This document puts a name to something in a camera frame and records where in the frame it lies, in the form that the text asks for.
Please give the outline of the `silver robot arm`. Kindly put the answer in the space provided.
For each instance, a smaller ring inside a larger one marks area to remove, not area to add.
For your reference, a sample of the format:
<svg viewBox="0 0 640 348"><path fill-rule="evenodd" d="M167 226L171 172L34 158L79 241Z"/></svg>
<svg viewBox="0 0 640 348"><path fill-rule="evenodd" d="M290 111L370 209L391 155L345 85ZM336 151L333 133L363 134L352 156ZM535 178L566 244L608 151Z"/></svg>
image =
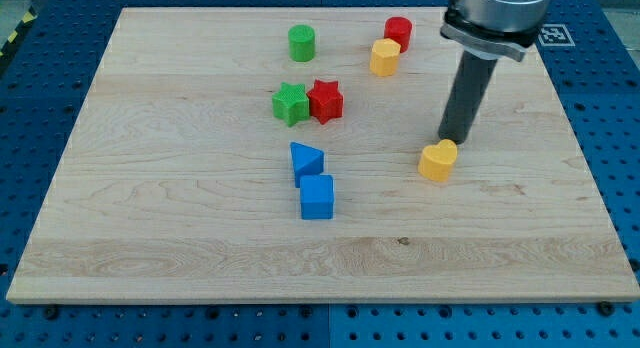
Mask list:
<svg viewBox="0 0 640 348"><path fill-rule="evenodd" d="M448 0L440 34L463 53L438 128L441 139L466 141L498 60L523 60L550 1Z"/></svg>

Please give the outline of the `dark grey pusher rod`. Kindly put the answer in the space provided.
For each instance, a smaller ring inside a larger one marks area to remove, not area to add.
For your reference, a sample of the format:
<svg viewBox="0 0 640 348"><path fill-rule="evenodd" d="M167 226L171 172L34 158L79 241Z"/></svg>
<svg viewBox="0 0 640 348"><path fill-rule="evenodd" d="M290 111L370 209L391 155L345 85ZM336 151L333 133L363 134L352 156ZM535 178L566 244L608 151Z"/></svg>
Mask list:
<svg viewBox="0 0 640 348"><path fill-rule="evenodd" d="M496 64L468 51L462 54L438 128L440 139L466 141Z"/></svg>

